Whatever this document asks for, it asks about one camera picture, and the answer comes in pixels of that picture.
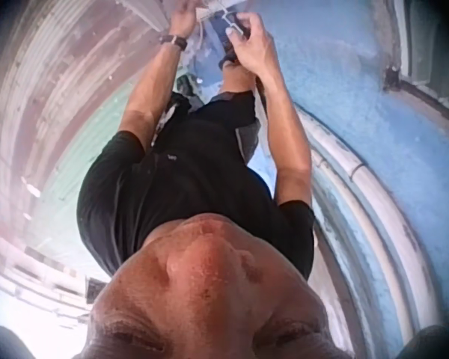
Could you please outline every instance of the wristwatch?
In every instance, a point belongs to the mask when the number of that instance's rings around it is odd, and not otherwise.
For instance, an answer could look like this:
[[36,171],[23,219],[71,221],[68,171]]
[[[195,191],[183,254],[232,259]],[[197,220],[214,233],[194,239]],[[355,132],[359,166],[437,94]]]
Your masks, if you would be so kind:
[[181,51],[185,51],[188,46],[188,41],[177,35],[163,35],[159,38],[159,43],[173,43],[174,45],[178,45]]

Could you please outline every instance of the black t-shirt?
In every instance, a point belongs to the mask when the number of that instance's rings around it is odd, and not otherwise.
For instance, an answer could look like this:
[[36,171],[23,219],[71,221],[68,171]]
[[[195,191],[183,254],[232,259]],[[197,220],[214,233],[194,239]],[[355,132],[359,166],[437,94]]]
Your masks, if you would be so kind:
[[145,154],[131,132],[119,132],[85,177],[79,232],[105,271],[113,275],[160,224],[217,213],[274,246],[308,279],[314,214],[306,203],[278,206],[220,125],[178,123],[166,144]]

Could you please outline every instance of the blue wall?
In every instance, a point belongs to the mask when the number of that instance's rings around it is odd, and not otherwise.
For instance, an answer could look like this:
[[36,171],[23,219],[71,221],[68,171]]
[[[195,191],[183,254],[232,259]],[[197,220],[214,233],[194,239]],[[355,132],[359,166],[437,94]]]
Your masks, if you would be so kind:
[[294,100],[353,148],[393,195],[430,258],[449,315],[449,137],[382,92],[371,1],[256,4]]

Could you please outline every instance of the forearm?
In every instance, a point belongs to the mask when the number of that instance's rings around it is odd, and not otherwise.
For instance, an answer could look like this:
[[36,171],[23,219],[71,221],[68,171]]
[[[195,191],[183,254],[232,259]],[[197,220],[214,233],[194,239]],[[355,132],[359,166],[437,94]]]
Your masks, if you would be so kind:
[[269,150],[279,171],[311,171],[308,138],[279,69],[263,78],[268,111]]
[[132,132],[140,133],[145,149],[150,146],[156,125],[171,98],[180,53],[178,46],[162,44],[154,59],[145,67],[126,105],[120,129],[132,127]]

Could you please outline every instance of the hand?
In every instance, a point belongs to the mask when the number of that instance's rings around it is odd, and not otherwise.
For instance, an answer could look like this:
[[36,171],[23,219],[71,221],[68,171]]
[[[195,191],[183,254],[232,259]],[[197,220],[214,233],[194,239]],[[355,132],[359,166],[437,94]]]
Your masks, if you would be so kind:
[[266,32],[261,17],[257,13],[238,13],[236,16],[251,30],[249,39],[244,38],[234,28],[226,30],[241,65],[262,81],[281,74],[275,42]]
[[195,30],[196,7],[201,0],[178,0],[177,9],[171,15],[170,35],[187,39]]

